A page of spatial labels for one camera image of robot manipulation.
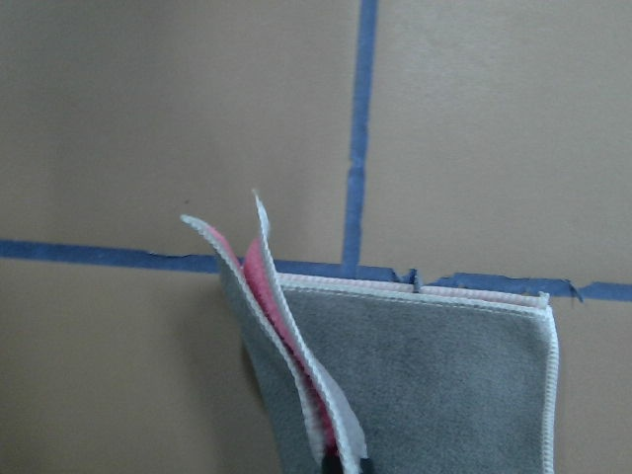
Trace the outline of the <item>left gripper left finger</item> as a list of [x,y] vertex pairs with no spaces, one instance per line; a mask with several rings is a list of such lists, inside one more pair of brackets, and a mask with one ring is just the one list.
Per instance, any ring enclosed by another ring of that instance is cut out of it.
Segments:
[[336,447],[328,447],[321,461],[322,474],[340,474],[340,455]]

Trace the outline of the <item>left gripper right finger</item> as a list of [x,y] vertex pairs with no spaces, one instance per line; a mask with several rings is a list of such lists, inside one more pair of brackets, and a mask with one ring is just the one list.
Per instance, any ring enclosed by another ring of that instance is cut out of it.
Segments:
[[374,465],[370,458],[362,457],[359,460],[358,473],[359,474],[374,474]]

